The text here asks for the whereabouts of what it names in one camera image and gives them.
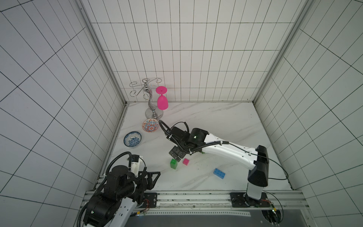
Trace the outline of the pink lego cube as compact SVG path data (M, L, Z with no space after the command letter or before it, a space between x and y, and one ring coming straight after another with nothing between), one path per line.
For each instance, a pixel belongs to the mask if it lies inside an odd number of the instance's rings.
M189 164L189 160L188 159L184 159L183 160L183 164L187 166Z

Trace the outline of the green lego cube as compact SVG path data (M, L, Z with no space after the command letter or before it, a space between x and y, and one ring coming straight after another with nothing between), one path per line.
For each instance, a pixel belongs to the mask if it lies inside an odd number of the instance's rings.
M178 162L175 159L171 159L170 161L170 168L176 170L178 166Z

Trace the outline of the blue long lego brick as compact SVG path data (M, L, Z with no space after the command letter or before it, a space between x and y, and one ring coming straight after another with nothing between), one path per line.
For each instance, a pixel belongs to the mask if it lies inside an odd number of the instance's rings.
M223 171L219 170L218 168L215 168L215 170L213 171L213 174L221 179L224 179L225 175L226 175Z

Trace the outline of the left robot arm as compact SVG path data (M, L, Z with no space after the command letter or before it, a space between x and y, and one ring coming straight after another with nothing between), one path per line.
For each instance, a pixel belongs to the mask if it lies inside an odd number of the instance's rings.
M132 205L152 207L152 199L145 197L146 190L152 190L161 176L160 172L139 172L136 177L127 166L115 166L106 174L89 201L78 214L76 226L104 227L115 216L124 199L131 199Z

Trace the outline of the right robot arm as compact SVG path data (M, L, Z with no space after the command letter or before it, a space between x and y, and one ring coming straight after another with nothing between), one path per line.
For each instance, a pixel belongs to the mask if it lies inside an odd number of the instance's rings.
M262 191L268 186L269 158L264 146L248 148L232 142L224 141L206 130L194 128L191 132L177 127L163 127L166 138L175 146L169 154L180 162L185 155L196 152L210 153L226 159L240 162L248 172L247 197L260 200Z

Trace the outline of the red patterned small bowl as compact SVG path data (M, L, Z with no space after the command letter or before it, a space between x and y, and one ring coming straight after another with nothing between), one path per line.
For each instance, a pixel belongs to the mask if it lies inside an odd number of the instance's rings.
M159 128L159 122L157 119L150 118L143 122L142 129L145 132L155 132Z

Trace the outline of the silver glass hanger stand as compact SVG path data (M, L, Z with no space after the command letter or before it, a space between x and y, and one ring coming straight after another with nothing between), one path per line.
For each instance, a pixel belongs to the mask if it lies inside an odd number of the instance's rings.
M140 92L144 92L143 98L147 101L148 105L148 108L145 111L145 116L147 119L159 120L164 114L163 110L160 110L156 105L153 104L152 88L157 88L161 82L162 79L156 77L154 79L142 79L141 84L138 84L136 81L133 81L129 84L129 86L132 88L132 91L130 92L131 97L136 97Z

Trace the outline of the pink plastic wine glass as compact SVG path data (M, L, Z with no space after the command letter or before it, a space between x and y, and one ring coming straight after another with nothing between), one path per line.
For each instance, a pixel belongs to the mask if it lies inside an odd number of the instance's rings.
M156 88L156 93L159 94L159 98L157 100L157 106L160 110L166 110L168 105L168 99L165 94L167 93L167 88L164 86L159 86Z

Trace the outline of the blue patterned small plate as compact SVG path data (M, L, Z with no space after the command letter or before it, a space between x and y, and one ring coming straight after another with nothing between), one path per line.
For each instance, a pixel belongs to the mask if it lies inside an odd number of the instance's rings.
M131 131L127 133L123 138L123 143L129 148L138 146L141 143L142 135L138 131Z

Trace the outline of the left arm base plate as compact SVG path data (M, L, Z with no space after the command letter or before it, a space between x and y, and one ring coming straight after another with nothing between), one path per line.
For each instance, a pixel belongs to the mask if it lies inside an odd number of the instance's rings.
M146 207L155 208L157 206L157 196L158 193L144 193L142 203L138 207L142 209Z

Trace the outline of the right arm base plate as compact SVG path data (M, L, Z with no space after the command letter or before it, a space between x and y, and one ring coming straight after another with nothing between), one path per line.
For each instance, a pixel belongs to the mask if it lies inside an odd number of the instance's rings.
M262 193L261 199L256 200L247 196L247 193L230 193L233 208L269 208L267 194Z

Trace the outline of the aluminium rail frame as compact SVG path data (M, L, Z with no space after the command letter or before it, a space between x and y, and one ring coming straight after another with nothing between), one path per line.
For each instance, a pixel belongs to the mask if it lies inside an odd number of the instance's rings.
M149 191L158 193L157 206L144 209L132 205L131 199L124 199L115 221L125 221L131 214L142 216L241 216L262 217L266 214L280 214L285 217L290 211L295 211L306 217L309 205L301 191L264 191L270 202L269 208L233 208L230 193L244 191Z

